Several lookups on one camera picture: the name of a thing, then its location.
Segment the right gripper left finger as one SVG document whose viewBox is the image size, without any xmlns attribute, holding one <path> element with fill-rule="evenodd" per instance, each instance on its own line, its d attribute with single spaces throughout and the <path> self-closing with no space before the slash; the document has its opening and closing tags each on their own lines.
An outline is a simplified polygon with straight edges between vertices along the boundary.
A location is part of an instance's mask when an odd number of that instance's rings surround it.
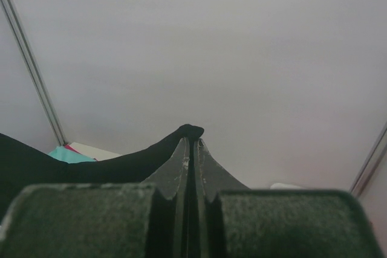
<svg viewBox="0 0 387 258">
<path fill-rule="evenodd" d="M 190 146 L 139 184 L 23 189 L 1 225 L 2 257 L 181 257 Z"/>
</svg>

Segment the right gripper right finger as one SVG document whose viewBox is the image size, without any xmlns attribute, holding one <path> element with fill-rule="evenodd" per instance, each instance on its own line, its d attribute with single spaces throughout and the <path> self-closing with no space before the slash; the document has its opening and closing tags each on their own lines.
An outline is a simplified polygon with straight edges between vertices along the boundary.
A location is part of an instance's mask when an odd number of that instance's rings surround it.
<svg viewBox="0 0 387 258">
<path fill-rule="evenodd" d="M 357 200 L 340 190 L 250 189 L 192 147 L 194 257 L 383 257 Z"/>
</svg>

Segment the black t-shirt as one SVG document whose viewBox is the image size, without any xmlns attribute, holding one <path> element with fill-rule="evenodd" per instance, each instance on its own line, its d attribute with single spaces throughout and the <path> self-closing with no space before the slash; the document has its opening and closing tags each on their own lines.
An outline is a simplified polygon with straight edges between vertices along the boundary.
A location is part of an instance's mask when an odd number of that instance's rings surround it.
<svg viewBox="0 0 387 258">
<path fill-rule="evenodd" d="M 1 135 L 1 215 L 28 185 L 138 183 L 152 175 L 174 153 L 181 139 L 198 140 L 204 129 L 185 124 L 138 152 L 104 161 L 70 164 L 7 135 Z"/>
</svg>

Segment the white plastic basket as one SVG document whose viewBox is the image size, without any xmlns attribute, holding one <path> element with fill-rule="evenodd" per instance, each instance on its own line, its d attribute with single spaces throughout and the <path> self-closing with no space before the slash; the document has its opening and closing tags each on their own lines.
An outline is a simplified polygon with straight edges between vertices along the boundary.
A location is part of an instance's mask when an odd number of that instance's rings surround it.
<svg viewBox="0 0 387 258">
<path fill-rule="evenodd" d="M 302 190 L 303 187 L 293 184 L 284 184 L 281 182 L 276 182 L 270 186 L 271 190 Z"/>
</svg>

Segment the folded teal t-shirt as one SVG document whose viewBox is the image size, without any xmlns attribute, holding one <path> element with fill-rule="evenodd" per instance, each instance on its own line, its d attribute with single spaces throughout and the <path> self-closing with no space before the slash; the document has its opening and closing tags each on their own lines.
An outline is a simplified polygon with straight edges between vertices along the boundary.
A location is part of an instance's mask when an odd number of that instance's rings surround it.
<svg viewBox="0 0 387 258">
<path fill-rule="evenodd" d="M 78 151 L 74 151 L 73 148 L 69 145 L 57 146 L 54 150 L 48 153 L 48 155 L 52 158 L 66 162 L 68 164 L 96 161 L 94 158 L 90 158 L 86 155 L 82 155 Z"/>
</svg>

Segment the right aluminium frame post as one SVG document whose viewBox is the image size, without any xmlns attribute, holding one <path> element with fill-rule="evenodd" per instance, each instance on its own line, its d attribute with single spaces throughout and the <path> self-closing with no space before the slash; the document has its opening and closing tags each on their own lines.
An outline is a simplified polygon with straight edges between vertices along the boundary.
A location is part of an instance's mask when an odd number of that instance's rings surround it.
<svg viewBox="0 0 387 258">
<path fill-rule="evenodd" d="M 351 188 L 350 192 L 355 197 L 360 197 L 364 190 L 367 188 L 370 180 L 379 167 L 382 159 L 386 154 L 386 124 L 379 136 L 376 139 L 370 153 L 366 157 L 360 171 L 358 172 Z"/>
</svg>

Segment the aluminium frame post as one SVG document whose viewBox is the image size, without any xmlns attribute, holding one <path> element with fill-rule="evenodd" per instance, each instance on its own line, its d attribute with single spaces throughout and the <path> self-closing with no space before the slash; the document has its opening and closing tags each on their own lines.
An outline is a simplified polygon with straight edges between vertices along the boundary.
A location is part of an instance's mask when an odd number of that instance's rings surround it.
<svg viewBox="0 0 387 258">
<path fill-rule="evenodd" d="M 25 63 L 25 67 L 30 75 L 30 79 L 35 88 L 36 94 L 39 97 L 42 109 L 45 112 L 55 139 L 59 145 L 64 146 L 68 143 L 68 140 L 60 124 L 59 117 L 54 108 L 33 50 L 31 49 L 15 2 L 13 0 L 1 0 L 1 7 L 5 17 L 7 18 L 8 25 L 14 35 L 20 54 Z"/>
<path fill-rule="evenodd" d="M 364 190 L 367 188 L 370 180 L 379 167 L 382 159 L 386 154 L 386 124 L 379 136 L 376 139 L 370 153 L 366 157 L 360 171 L 358 172 L 351 188 L 350 192 L 355 197 L 360 197 Z"/>
</svg>

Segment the left aluminium frame post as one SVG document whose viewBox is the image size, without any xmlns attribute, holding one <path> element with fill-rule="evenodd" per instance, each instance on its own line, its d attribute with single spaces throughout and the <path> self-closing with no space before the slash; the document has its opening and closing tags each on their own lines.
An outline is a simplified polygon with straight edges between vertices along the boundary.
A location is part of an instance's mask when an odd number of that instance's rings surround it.
<svg viewBox="0 0 387 258">
<path fill-rule="evenodd" d="M 60 124 L 59 117 L 54 108 L 33 50 L 31 49 L 15 2 L 13 0 L 1 0 L 1 7 L 5 17 L 7 18 L 8 25 L 14 35 L 20 54 L 25 63 L 25 67 L 30 75 L 30 79 L 35 88 L 36 94 L 39 97 L 42 109 L 45 112 L 55 139 L 59 145 L 64 146 L 68 143 L 68 140 Z"/>
</svg>

